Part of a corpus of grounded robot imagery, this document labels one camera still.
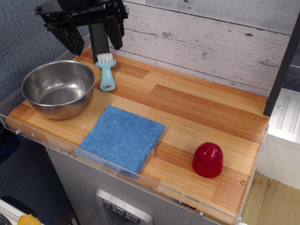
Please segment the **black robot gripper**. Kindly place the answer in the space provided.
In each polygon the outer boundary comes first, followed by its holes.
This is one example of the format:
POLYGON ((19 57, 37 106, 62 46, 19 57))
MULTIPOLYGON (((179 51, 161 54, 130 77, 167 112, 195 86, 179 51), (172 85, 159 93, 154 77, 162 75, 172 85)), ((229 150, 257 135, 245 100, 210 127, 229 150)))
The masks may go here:
POLYGON ((84 47, 76 27, 102 22, 114 49, 123 47, 120 24, 128 18, 128 9, 121 0, 49 0, 34 12, 72 54, 80 56, 84 47))

